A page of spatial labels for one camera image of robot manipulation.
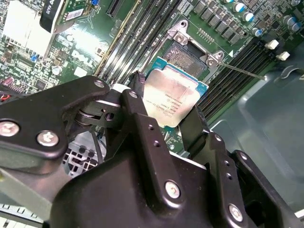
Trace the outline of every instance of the metal lever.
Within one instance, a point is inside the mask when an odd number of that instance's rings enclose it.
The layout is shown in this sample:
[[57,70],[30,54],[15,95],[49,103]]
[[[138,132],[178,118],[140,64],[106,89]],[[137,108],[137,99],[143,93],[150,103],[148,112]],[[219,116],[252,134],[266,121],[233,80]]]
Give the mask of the metal lever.
[[230,66],[230,65],[228,65],[228,64],[226,64],[226,63],[218,62],[218,64],[221,65],[221,66],[230,68],[230,69],[232,69],[232,70],[236,70],[236,71],[238,71],[238,72],[240,72],[240,73],[246,74],[246,75],[248,75],[248,76],[252,76],[252,77],[255,77],[255,78],[258,78],[258,79],[267,81],[267,78],[266,78],[265,76],[256,75],[256,74],[250,73],[250,72],[248,72],[248,71],[239,69],[239,68],[237,68],[237,67]]

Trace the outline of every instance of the capacitor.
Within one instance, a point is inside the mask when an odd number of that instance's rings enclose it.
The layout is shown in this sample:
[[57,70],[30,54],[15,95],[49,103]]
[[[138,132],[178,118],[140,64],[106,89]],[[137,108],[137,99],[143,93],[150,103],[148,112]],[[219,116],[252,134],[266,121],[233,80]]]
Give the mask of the capacitor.
[[243,21],[252,22],[254,19],[254,15],[253,15],[253,13],[246,12],[243,14],[242,18],[243,18]]
[[286,24],[287,26],[293,26],[296,23],[296,18],[287,15],[283,18],[283,23]]
[[244,9],[245,9],[245,5],[243,3],[234,3],[234,5],[233,5],[233,10],[235,12],[240,13],[240,12],[243,12]]
[[263,34],[263,31],[258,28],[253,28],[251,32],[255,37],[260,37]]
[[301,28],[301,23],[295,23],[293,26],[288,27],[290,31],[297,32]]
[[60,75],[61,72],[62,72],[62,67],[61,66],[54,66],[54,67],[52,67],[52,73],[54,75],[56,75],[56,76]]
[[291,5],[292,6],[297,6],[301,3],[301,0],[291,0]]

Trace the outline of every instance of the white sticker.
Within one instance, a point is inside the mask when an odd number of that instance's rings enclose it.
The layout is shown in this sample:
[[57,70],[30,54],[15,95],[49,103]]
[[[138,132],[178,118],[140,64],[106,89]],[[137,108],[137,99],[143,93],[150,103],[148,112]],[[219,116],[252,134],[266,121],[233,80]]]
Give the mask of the white sticker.
[[86,74],[87,74],[87,71],[80,67],[77,67],[74,72],[74,75],[77,77],[83,77],[83,76],[86,76]]
[[71,20],[71,19],[76,18],[76,17],[79,17],[82,14],[83,11],[84,11],[84,9],[80,9],[80,10],[75,10],[73,12],[69,12],[68,15],[67,15],[67,17],[66,17],[66,21],[67,20]]

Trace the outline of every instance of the wire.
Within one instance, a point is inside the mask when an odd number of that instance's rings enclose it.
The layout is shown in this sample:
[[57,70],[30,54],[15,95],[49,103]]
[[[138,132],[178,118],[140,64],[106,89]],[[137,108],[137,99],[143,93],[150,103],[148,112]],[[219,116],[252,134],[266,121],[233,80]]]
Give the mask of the wire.
[[104,158],[103,158],[103,154],[101,153],[101,149],[100,149],[100,146],[99,146],[99,143],[98,143],[98,138],[97,138],[94,130],[91,130],[90,133],[92,135],[94,145],[95,145],[95,148],[96,148],[98,162],[99,162],[99,164],[101,164],[101,163],[104,162]]

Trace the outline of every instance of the screw head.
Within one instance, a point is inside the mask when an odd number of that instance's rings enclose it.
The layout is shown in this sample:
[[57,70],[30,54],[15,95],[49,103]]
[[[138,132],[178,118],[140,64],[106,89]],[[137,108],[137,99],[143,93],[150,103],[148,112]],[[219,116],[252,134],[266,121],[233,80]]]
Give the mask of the screw head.
[[176,36],[176,41],[179,42],[179,43],[181,43],[181,42],[184,41],[184,37],[182,35],[177,35]]
[[95,84],[95,86],[98,86],[98,87],[100,87],[100,88],[104,88],[104,84],[103,84],[102,81],[96,80],[96,81],[94,82],[94,84]]
[[245,154],[240,153],[240,155],[241,155],[242,159],[247,160],[247,156]]
[[218,141],[222,141],[222,139],[216,134],[215,135],[215,138],[218,140]]
[[19,126],[11,121],[3,121],[0,122],[0,135],[11,137],[19,132]]
[[207,61],[207,65],[208,65],[209,67],[213,66],[213,65],[214,65],[214,61],[213,61],[213,60]]
[[235,205],[230,204],[228,208],[229,208],[230,214],[236,221],[238,221],[238,222],[243,221],[242,213]]
[[37,136],[37,142],[43,146],[55,146],[59,142],[59,138],[52,131],[42,131]]
[[181,195],[180,194],[181,191],[180,191],[179,187],[172,181],[166,182],[165,189],[166,189],[168,195],[173,199],[177,199]]
[[131,97],[138,98],[138,95],[133,91],[129,92],[129,94]]

